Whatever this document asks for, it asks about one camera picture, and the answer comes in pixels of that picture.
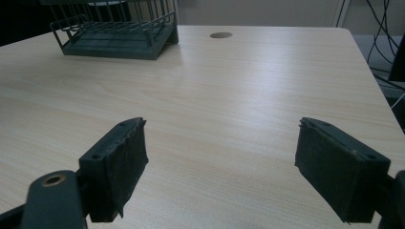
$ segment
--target dish rack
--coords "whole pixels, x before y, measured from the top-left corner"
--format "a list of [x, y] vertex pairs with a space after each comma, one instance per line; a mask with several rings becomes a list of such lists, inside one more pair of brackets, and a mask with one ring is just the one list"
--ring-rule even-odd
[[179, 43], [174, 0], [40, 3], [50, 6], [51, 30], [66, 55], [156, 60], [165, 44]]

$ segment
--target floor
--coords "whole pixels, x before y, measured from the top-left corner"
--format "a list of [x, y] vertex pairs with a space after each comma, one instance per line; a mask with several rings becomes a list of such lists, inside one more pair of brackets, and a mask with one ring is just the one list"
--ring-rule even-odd
[[[372, 35], [354, 35], [354, 40], [357, 43], [357, 46], [360, 48], [360, 51], [363, 53], [364, 58], [368, 59], [370, 50], [373, 46], [373, 36]], [[393, 39], [396, 44], [399, 45], [401, 41], [401, 36], [394, 36]], [[390, 48], [390, 44], [388, 42], [388, 38], [385, 35], [378, 36], [376, 41], [377, 47], [380, 49], [381, 53], [391, 62], [394, 61], [394, 55]], [[384, 79], [388, 79], [389, 71], [391, 70], [392, 64], [389, 63], [384, 57], [378, 53], [378, 51], [374, 48], [370, 58], [369, 58], [369, 66], [374, 75], [380, 76]], [[401, 125], [402, 130], [405, 134], [405, 96], [403, 96], [400, 100], [398, 100], [402, 95], [404, 95], [405, 91], [395, 88], [394, 86], [376, 79], [378, 85], [380, 86], [381, 92], [384, 93], [384, 96], [387, 98], [388, 103], [392, 106], [393, 113], [398, 120], [398, 123]], [[405, 82], [394, 82], [395, 84], [405, 88]]]

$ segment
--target black monitor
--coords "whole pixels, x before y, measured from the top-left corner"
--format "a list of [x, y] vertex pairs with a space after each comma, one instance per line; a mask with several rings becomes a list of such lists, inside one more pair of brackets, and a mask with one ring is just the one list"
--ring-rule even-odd
[[405, 82], [405, 34], [402, 36], [401, 43], [396, 51], [393, 67], [391, 68], [390, 81]]

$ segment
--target wood grain surface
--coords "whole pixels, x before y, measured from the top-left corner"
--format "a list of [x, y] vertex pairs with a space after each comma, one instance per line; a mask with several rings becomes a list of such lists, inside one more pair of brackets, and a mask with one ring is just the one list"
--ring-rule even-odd
[[[231, 32], [225, 39], [213, 32]], [[63, 55], [52, 34], [0, 48], [0, 212], [36, 178], [142, 116], [145, 172], [124, 218], [90, 228], [376, 228], [343, 223], [294, 166], [303, 116], [405, 169], [405, 137], [342, 29], [179, 27], [157, 61]]]

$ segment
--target table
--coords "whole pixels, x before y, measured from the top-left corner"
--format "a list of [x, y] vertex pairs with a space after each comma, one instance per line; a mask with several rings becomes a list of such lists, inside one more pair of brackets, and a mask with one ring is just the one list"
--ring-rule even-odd
[[309, 116], [390, 158], [391, 176], [405, 168], [405, 137], [348, 31], [179, 35], [157, 61], [65, 56], [50, 33], [0, 48], [0, 212], [142, 116], [150, 162], [124, 218], [90, 228], [376, 228], [378, 214], [341, 222], [294, 166]]

